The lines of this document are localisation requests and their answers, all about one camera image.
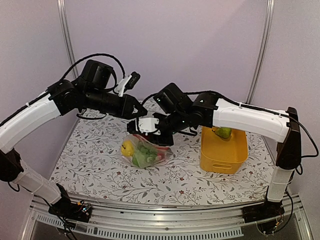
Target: wire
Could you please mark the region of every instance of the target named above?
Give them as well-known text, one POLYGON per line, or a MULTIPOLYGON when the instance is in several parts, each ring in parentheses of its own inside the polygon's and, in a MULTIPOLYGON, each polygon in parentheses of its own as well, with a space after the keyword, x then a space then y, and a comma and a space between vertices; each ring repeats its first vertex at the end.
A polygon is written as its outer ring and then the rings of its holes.
POLYGON ((20 192, 20 186, 19 186, 19 184, 17 184, 17 189, 15 189, 11 184, 10 184, 10 182, 8 181, 8 185, 9 185, 9 187, 13 190, 13 191, 15 191, 15 192, 20 192))
POLYGON ((301 170, 301 171, 299 171, 298 168, 296 168, 295 171, 296 171, 296 173, 297 173, 298 175, 302 175, 302 174, 304 173, 304 169, 302 168, 301 163, 300 163, 299 167, 300 167, 300 170, 301 170))
POLYGON ((197 131, 194 131, 191 129, 191 127, 189 127, 189 131, 190 132, 186 132, 186 131, 178 131, 179 134, 185 134, 185 135, 188 135, 188 136, 192 136, 192 137, 195 137, 198 135, 198 132, 197 131))
POLYGON ((274 234, 280 232, 282 229, 284 229, 288 225, 288 223, 289 223, 289 221, 290 221, 290 219, 291 219, 291 217, 292 217, 292 215, 294 213, 294 201, 293 201, 292 197, 289 194, 288 187, 285 189, 285 193, 287 194, 287 196, 289 197, 289 199, 291 201, 291 212, 290 212, 289 218, 286 221, 286 223, 281 228, 279 228, 279 229, 277 228, 274 231, 274 234))
POLYGON ((107 54, 107 53, 94 53, 94 54, 90 54, 88 56, 85 56, 83 58, 80 58, 78 61, 76 61, 74 64, 72 64, 68 70, 63 74, 63 76, 60 78, 59 82, 62 82, 65 77, 72 71, 72 69, 78 65, 79 63, 83 62, 84 60, 86 59, 89 59, 89 58, 93 58, 93 57, 97 57, 97 56, 104 56, 104 57, 109 57, 109 58, 112 58, 113 60, 115 60, 118 65, 120 66, 121 68, 121 71, 122 71, 122 75, 123 75, 123 78, 126 77, 126 73, 125 73, 125 69, 124 67, 122 66, 121 62, 113 55, 110 55, 110 54, 107 54))
POLYGON ((87 111, 87 109, 84 110, 84 112, 82 112, 81 114, 77 113, 76 116, 80 119, 84 119, 84 120, 100 120, 100 119, 104 119, 107 114, 104 113, 103 116, 99 116, 99 117, 87 117, 87 116, 83 116, 85 114, 85 112, 87 111))

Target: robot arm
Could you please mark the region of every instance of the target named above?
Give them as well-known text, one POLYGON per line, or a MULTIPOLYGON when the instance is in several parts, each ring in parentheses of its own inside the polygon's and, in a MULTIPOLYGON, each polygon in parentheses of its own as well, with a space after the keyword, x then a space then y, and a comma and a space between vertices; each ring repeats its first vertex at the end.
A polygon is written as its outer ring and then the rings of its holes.
POLYGON ((145 134, 149 141, 171 146, 173 134, 186 128, 204 126, 227 127, 248 131, 275 140, 277 158, 271 183, 262 205, 243 208, 246 222, 272 218, 283 214, 282 199, 295 168, 301 163, 301 135, 297 111, 270 110, 234 102, 217 92, 201 92, 194 101, 174 83, 170 83, 153 99, 169 115, 131 121, 130 133, 145 134))
MULTIPOLYGON (((14 146, 41 125, 63 116, 73 109, 98 110, 117 118, 134 119, 147 114, 147 110, 131 95, 121 96, 105 89, 113 68, 98 61, 87 61, 81 75, 73 82, 58 81, 1 123, 0 127, 0 180, 13 182, 42 197, 52 205, 52 214, 88 222, 90 208, 79 210, 71 203, 65 189, 43 178, 32 170, 14 149, 14 146)), ((131 89, 140 75, 132 73, 126 89, 131 89)))

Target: black cable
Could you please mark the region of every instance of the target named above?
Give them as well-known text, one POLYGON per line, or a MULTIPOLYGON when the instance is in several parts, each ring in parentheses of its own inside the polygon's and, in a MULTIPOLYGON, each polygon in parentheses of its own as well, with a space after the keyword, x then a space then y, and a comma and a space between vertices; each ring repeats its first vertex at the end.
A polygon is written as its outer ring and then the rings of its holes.
POLYGON ((78 118, 84 119, 84 120, 100 120, 100 119, 104 119, 104 118, 107 116, 106 113, 104 113, 103 116, 98 116, 98 117, 87 117, 87 116, 83 116, 86 111, 87 111, 87 109, 86 109, 83 113, 81 113, 81 114, 77 113, 76 116, 77 116, 78 118))
POLYGON ((72 64, 72 65, 68 68, 68 70, 63 74, 63 76, 60 78, 59 82, 62 82, 62 81, 65 79, 65 77, 72 71, 72 69, 73 69, 76 65, 78 65, 78 64, 81 63, 81 62, 83 62, 83 61, 86 60, 86 59, 93 58, 93 57, 97 57, 97 56, 109 57, 109 58, 112 58, 113 60, 115 60, 115 61, 118 63, 118 65, 120 66, 120 68, 121 68, 123 78, 126 77, 126 73, 125 73, 124 67, 122 66, 121 62, 120 62, 115 56, 110 55, 110 54, 107 54, 107 53, 94 53, 94 54, 90 54, 90 55, 88 55, 88 56, 85 56, 85 57, 79 59, 78 61, 76 61, 74 64, 72 64))
POLYGON ((301 171, 299 171, 298 168, 296 168, 295 171, 296 171, 297 174, 302 175, 304 173, 304 169, 302 168, 301 163, 300 163, 299 167, 300 167, 301 171))
POLYGON ((193 131, 191 129, 191 127, 189 127, 189 131, 190 132, 186 132, 186 131, 178 131, 179 134, 185 134, 185 135, 188 135, 188 136, 192 136, 192 137, 195 137, 198 135, 198 132, 197 131, 193 131))
POLYGON ((11 184, 10 184, 10 182, 8 181, 8 185, 9 185, 9 187, 13 190, 13 191, 15 191, 15 192, 20 192, 20 186, 19 186, 19 184, 17 184, 17 189, 15 189, 11 184))
MULTIPOLYGON (((52 211, 56 212, 56 211, 53 209, 52 205, 51 205, 47 200, 45 200, 43 197, 42 197, 42 199, 45 201, 45 203, 49 206, 49 208, 50 208, 52 211)), ((64 229, 67 228, 67 229, 69 230, 69 232, 70 232, 70 234, 72 235, 73 239, 74 239, 74 240, 78 240, 78 239, 76 238, 76 236, 74 235, 74 233, 72 232, 72 230, 70 229, 69 224, 67 223, 67 221, 64 220, 64 219, 62 219, 58 214, 56 214, 56 216, 57 216, 57 217, 60 219, 60 221, 63 223, 64 229)))
POLYGON ((292 215, 294 213, 294 201, 293 201, 292 197, 289 194, 288 188, 285 189, 285 193, 287 194, 287 196, 289 197, 289 199, 291 201, 290 216, 289 216, 288 220, 286 221, 286 223, 281 228, 275 230, 274 234, 280 232, 282 229, 284 229, 288 225, 288 223, 289 223, 289 221, 290 221, 290 219, 291 219, 291 217, 292 217, 292 215))

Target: yellow plastic basket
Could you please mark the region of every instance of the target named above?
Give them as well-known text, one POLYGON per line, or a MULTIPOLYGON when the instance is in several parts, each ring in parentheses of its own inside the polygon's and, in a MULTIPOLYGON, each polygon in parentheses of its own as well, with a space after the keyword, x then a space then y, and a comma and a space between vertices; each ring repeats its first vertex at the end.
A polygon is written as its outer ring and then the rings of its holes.
POLYGON ((207 172, 235 174, 248 158, 246 132, 232 129, 231 136, 217 136, 215 128, 202 128, 200 167, 207 172))

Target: green pear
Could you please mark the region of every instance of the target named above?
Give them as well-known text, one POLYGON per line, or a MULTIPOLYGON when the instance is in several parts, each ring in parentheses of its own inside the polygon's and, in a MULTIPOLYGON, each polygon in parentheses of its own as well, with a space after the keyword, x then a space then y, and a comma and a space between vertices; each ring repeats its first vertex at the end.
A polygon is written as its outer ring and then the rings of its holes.
POLYGON ((232 130, 229 127, 219 127, 214 131, 214 133, 220 138, 227 139, 230 137, 231 131, 232 130))

